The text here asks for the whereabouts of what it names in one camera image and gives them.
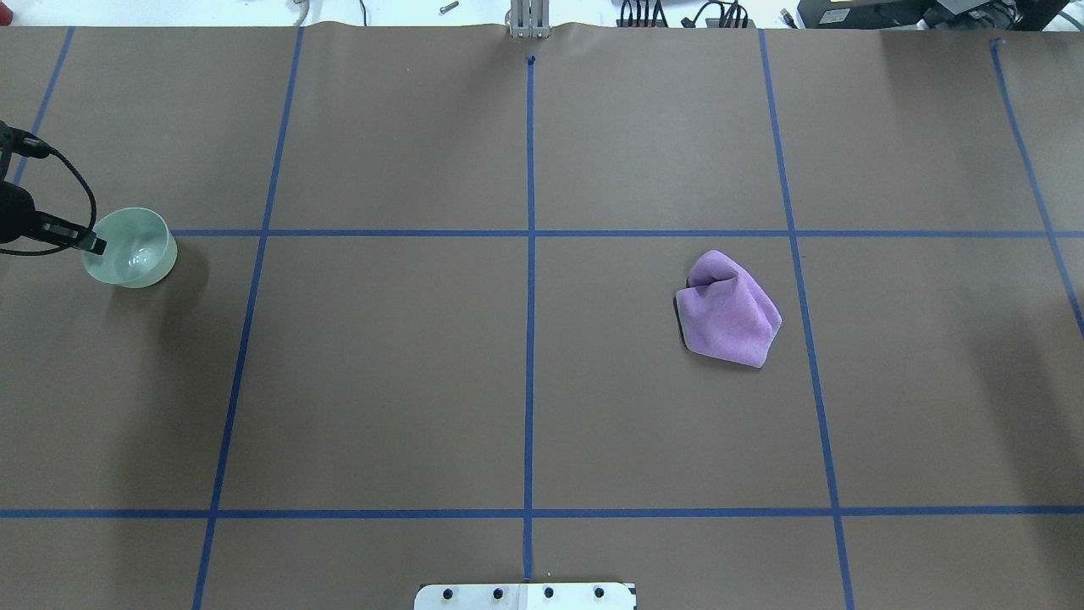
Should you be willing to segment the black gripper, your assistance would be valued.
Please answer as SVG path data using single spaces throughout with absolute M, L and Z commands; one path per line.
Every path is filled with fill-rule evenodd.
M 85 254 L 101 256 L 108 243 L 100 238 L 92 228 L 70 223 L 64 219 L 35 219 L 37 208 L 27 190 L 1 181 L 1 244 L 30 235 L 34 239 L 57 248 L 76 248 Z

